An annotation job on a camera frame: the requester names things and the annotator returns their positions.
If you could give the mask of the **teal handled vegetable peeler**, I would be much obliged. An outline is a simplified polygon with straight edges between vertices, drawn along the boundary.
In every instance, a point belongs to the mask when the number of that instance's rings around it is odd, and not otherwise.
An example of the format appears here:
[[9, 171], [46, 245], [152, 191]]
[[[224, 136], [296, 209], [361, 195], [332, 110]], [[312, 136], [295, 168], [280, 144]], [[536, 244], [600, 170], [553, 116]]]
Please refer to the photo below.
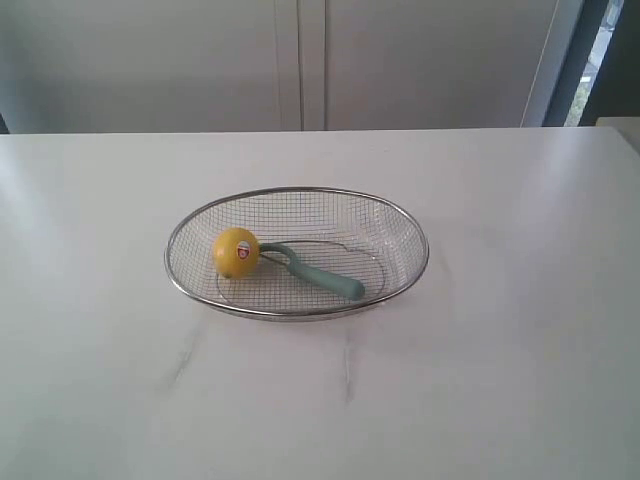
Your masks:
[[287, 271], [311, 285], [352, 301], [364, 297], [365, 287], [359, 280], [311, 267], [302, 262], [294, 250], [281, 243], [261, 244], [260, 254], [264, 256], [266, 253], [283, 255]]

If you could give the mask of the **oval steel mesh basket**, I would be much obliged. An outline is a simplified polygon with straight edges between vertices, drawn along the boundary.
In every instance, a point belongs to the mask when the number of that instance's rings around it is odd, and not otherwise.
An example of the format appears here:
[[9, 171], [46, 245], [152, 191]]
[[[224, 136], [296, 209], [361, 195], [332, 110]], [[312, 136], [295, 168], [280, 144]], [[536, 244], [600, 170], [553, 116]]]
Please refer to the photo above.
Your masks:
[[164, 253], [167, 276], [190, 299], [266, 321], [354, 314], [410, 289], [430, 245], [390, 200], [312, 186], [213, 200], [182, 219]]

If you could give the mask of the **yellow lemon with sticker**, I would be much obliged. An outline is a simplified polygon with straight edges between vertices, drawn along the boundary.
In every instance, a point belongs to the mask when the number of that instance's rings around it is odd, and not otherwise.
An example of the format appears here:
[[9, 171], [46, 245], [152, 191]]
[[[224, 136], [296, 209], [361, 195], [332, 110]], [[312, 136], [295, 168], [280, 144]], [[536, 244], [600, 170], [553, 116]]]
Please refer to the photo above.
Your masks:
[[234, 227], [221, 232], [215, 239], [212, 257], [219, 275], [227, 279], [248, 276], [257, 266], [260, 247], [247, 229]]

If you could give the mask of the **white cabinet doors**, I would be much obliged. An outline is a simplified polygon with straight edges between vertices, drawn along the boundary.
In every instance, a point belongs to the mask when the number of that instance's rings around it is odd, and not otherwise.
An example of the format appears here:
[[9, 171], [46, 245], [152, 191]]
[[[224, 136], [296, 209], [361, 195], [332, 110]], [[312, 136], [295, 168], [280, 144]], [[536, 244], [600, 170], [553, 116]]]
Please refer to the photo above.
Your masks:
[[5, 1], [12, 133], [540, 126], [581, 1]]

